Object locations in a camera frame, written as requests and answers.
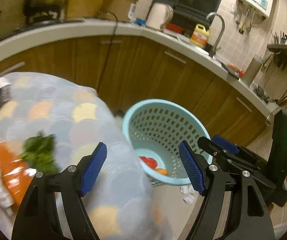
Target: orange package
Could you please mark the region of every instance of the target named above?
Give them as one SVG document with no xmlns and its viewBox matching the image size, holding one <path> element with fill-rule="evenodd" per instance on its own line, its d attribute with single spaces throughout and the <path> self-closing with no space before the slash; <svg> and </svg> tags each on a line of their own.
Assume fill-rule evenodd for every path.
<svg viewBox="0 0 287 240">
<path fill-rule="evenodd" d="M 36 173 L 35 170 L 9 151 L 5 143 L 0 143 L 0 170 L 4 185 L 19 207 Z"/>
</svg>

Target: laundry basket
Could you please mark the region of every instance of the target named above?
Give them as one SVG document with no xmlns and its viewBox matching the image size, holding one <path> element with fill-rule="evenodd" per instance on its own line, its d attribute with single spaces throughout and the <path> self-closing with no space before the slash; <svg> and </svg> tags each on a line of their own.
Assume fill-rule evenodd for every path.
<svg viewBox="0 0 287 240">
<path fill-rule="evenodd" d="M 210 164 L 212 156 L 201 150 L 197 140 L 210 138 L 202 123 L 188 110 L 175 103 L 149 99 L 136 103 L 126 113 L 122 131 L 138 156 L 152 157 L 164 176 L 140 160 L 153 186 L 188 185 L 190 180 L 179 157 L 179 144 L 186 140 L 195 154 L 202 154 Z"/>
</svg>

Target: cabinet handle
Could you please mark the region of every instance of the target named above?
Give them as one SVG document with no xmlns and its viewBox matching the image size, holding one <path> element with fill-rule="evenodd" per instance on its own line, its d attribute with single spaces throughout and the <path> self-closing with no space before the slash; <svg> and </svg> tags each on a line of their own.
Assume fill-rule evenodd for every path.
<svg viewBox="0 0 287 240">
<path fill-rule="evenodd" d="M 118 44 L 118 43 L 122 43 L 121 40 L 116 40 L 116 41 L 102 41 L 101 45 L 106 45 L 106 44 Z"/>
<path fill-rule="evenodd" d="M 245 108 L 248 109 L 248 111 L 251 113 L 252 110 L 249 106 L 247 106 L 239 97 L 236 97 L 237 101 L 239 101 Z"/>
<path fill-rule="evenodd" d="M 12 72 L 12 71 L 14 71 L 14 70 L 17 69 L 17 68 L 23 67 L 23 66 L 25 66 L 25 65 L 26 65 L 26 63 L 25 63 L 24 61 L 19 62 L 19 63 L 13 65 L 12 67 L 7 68 L 7 69 L 5 69 L 4 71 L 0 72 L 0 77 L 2 77 L 2 76 L 4 76 L 4 75 L 6 75 L 6 74 L 8 74 L 8 73 L 10 73 L 10 72 Z"/>
<path fill-rule="evenodd" d="M 177 57 L 177 56 L 175 56 L 175 55 L 171 54 L 171 53 L 170 53 L 170 52 L 168 52 L 168 51 L 165 51 L 165 54 L 166 54 L 166 55 L 168 55 L 169 57 L 172 57 L 172 58 L 174 58 L 174 59 L 176 59 L 176 60 L 180 61 L 181 63 L 184 63 L 184 64 L 186 64 L 186 63 L 187 63 L 185 60 L 183 60 L 183 59 L 181 59 L 181 58 L 179 58 L 179 57 Z"/>
</svg>

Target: silver screw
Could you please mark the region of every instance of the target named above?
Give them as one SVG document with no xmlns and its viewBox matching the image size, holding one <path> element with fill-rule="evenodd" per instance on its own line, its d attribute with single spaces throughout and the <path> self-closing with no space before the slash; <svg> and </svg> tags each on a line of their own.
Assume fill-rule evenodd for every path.
<svg viewBox="0 0 287 240">
<path fill-rule="evenodd" d="M 37 177 L 37 178 L 41 178 L 42 175 L 43 175 L 43 172 L 42 172 L 42 171 L 38 171 L 38 172 L 36 173 L 36 177 Z"/>
<path fill-rule="evenodd" d="M 249 171 L 243 171 L 242 175 L 244 175 L 245 177 L 249 177 L 250 176 L 250 172 Z"/>
<path fill-rule="evenodd" d="M 216 165 L 210 165 L 209 166 L 209 169 L 211 170 L 211 171 L 217 171 L 218 170 L 218 167 L 216 166 Z"/>
<path fill-rule="evenodd" d="M 76 169 L 77 169 L 77 167 L 75 165 L 71 165 L 68 167 L 69 172 L 74 172 L 74 171 L 76 171 Z"/>
</svg>

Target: white kettle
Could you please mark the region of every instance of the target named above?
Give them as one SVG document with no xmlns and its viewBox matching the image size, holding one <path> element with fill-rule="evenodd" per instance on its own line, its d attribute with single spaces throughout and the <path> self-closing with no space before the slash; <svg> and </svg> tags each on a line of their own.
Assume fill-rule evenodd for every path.
<svg viewBox="0 0 287 240">
<path fill-rule="evenodd" d="M 172 17 L 173 9 L 170 5 L 155 3 L 148 15 L 146 27 L 163 32 L 165 25 L 171 22 Z"/>
</svg>

